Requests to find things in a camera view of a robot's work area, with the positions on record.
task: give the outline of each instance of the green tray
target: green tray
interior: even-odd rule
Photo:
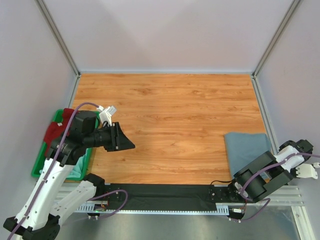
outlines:
[[[53,119],[52,119],[52,122],[61,123],[62,120],[63,120],[63,118],[62,118],[62,113],[63,112],[64,112],[63,109],[57,110],[55,115],[54,115],[54,117],[53,117]],[[96,124],[95,124],[96,128],[98,127],[98,124],[99,124],[99,122],[96,121]],[[45,142],[43,142],[42,146],[40,148],[40,151],[38,153],[38,156],[37,156],[37,158],[35,160],[32,172],[31,172],[31,176],[32,177],[35,177],[35,178],[39,178],[40,177],[40,170],[43,169],[44,165],[45,165],[45,160],[46,160],[45,152],[46,152],[46,149],[47,149],[47,144]],[[85,177],[85,175],[87,173],[87,170],[88,170],[88,165],[89,165],[91,154],[92,154],[92,148],[88,148],[88,150],[86,151],[86,156],[85,156],[85,159],[84,159],[81,176],[80,177],[67,177],[66,179],[73,180],[73,181],[81,181],[82,179],[84,179],[84,177]]]

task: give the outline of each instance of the metal floor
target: metal floor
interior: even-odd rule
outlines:
[[[257,208],[248,206],[247,216]],[[70,223],[85,217],[74,213]],[[57,240],[300,240],[291,207],[267,207],[257,218],[234,223],[224,216],[116,214],[63,226]]]

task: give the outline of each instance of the gray folded cloth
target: gray folded cloth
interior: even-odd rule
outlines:
[[[232,178],[261,154],[271,150],[271,143],[265,133],[230,132],[224,135],[224,142]]]

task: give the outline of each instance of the white backdrop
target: white backdrop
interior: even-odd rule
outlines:
[[[320,154],[319,9],[318,0],[302,1],[258,76],[278,144],[307,139],[315,154]],[[320,181],[299,179],[296,183],[320,239]]]
[[[82,72],[252,72],[292,0],[45,0]]]
[[[0,1],[0,215],[15,216],[35,184],[31,170],[76,80],[34,0]],[[9,232],[0,227],[0,239]]]

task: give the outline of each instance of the red cloth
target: red cloth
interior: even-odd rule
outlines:
[[[48,129],[45,132],[44,135],[44,142],[46,143],[46,150],[45,150],[45,154],[47,154],[48,149],[51,146],[51,142],[58,138],[59,136],[62,135],[62,133],[66,130],[66,127],[68,125],[68,122],[71,118],[72,113],[74,112],[73,109],[71,108],[65,108],[63,109],[63,113],[62,113],[62,122],[61,122],[61,126],[58,125],[58,122],[51,122]]]

